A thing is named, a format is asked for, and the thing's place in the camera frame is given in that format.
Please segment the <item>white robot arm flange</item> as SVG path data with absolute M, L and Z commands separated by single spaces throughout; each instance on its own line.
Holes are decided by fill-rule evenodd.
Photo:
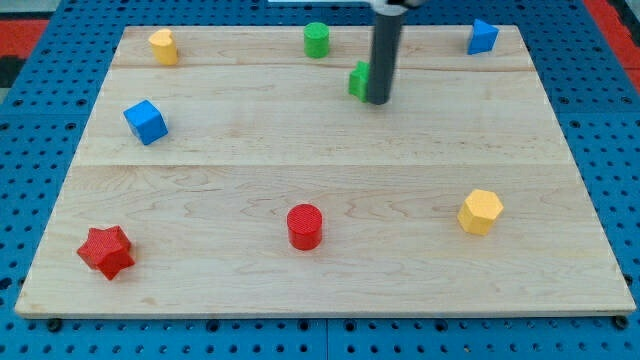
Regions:
M 408 10 L 423 6 L 428 0 L 369 0 L 371 8 L 378 15 L 399 16 Z

